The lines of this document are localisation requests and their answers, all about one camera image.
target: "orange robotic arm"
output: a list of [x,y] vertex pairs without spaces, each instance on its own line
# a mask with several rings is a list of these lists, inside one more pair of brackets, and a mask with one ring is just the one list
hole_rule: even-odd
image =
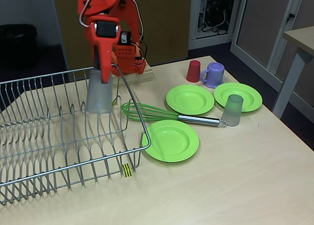
[[[78,0],[78,12],[103,82],[108,82],[110,72],[119,75],[111,66],[113,52],[124,74],[143,73],[145,60],[135,60],[140,34],[138,8],[134,0]],[[131,33],[121,33],[120,20],[126,21]]]

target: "white cabinet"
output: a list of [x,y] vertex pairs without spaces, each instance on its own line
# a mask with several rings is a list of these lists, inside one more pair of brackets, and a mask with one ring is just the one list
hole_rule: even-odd
[[240,0],[191,0],[189,50],[231,42]]
[[[296,48],[287,43],[283,33],[313,25],[313,0],[241,0],[238,14],[231,52],[272,88],[280,91],[286,78],[282,76],[283,70],[288,73],[296,53]],[[288,53],[285,53],[286,45],[290,50]],[[307,71],[311,70],[310,65],[303,70],[303,78],[296,89],[298,93],[293,92],[290,103],[314,122],[313,77]]]

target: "red cup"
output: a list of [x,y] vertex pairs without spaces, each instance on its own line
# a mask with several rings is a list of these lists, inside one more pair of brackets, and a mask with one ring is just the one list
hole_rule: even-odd
[[201,63],[198,60],[192,60],[188,67],[186,80],[191,83],[197,83],[200,80]]

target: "wire dish rack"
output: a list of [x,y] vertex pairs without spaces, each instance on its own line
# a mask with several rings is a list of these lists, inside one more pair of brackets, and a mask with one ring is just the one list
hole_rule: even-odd
[[126,176],[128,168],[135,171],[139,165],[140,151],[151,141],[137,109],[149,143],[127,146],[125,135],[139,129],[128,128],[129,119],[122,115],[120,78],[126,86],[120,88],[126,88],[129,101],[136,103],[126,79],[122,74],[118,79],[112,113],[86,113],[90,69],[0,83],[1,205],[110,179],[115,173]]

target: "plate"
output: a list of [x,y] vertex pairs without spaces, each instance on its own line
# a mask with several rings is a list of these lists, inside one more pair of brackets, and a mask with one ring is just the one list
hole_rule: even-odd
[[215,100],[226,106],[228,97],[232,94],[239,95],[243,98],[242,112],[257,110],[262,105],[262,96],[254,88],[239,83],[226,83],[216,87],[214,91]]
[[181,85],[171,89],[167,93],[166,101],[173,110],[188,115],[206,113],[215,103],[208,90],[194,85]]
[[[152,144],[146,149],[147,154],[165,162],[179,162],[190,158],[198,149],[197,133],[186,123],[176,120],[162,120],[148,127]],[[148,140],[143,135],[142,145]]]

